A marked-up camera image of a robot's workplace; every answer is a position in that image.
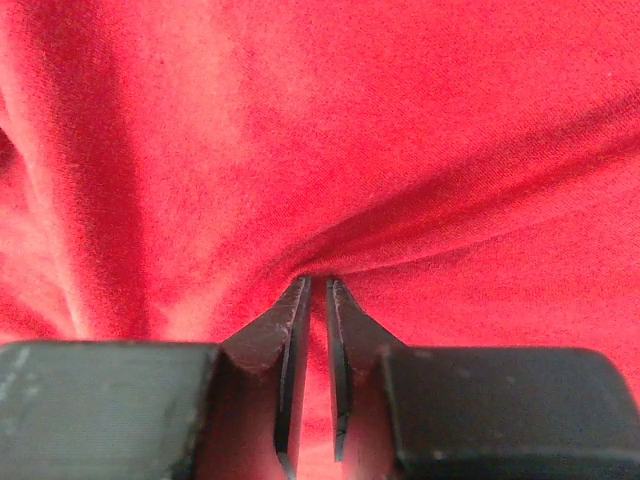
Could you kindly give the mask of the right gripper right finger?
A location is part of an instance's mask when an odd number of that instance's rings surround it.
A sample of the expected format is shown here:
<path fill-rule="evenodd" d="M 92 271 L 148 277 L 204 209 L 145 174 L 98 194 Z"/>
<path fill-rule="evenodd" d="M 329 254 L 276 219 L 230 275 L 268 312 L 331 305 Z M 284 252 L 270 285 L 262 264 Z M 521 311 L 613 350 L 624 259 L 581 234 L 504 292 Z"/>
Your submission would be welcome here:
<path fill-rule="evenodd" d="M 409 346 L 327 283 L 334 456 L 347 479 L 635 479 L 639 410 L 604 355 Z"/>

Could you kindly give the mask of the red t-shirt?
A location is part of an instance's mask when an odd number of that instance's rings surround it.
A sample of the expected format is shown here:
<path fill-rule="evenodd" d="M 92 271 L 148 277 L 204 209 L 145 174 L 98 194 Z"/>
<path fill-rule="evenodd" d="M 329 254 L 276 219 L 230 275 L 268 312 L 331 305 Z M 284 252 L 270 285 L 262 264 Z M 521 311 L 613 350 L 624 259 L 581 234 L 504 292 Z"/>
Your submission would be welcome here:
<path fill-rule="evenodd" d="M 314 279 L 402 341 L 639 386 L 635 1 L 5 1 L 1 339 L 218 342 Z"/>

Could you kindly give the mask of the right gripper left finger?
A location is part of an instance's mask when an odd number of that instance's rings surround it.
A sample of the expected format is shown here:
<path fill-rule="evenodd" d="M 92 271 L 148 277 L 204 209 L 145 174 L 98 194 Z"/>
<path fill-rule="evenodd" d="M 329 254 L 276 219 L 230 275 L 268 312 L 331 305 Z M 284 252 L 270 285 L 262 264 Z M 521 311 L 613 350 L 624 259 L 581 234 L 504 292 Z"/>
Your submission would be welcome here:
<path fill-rule="evenodd" d="M 224 342 L 1 349 L 5 479 L 292 479 L 311 281 Z"/>

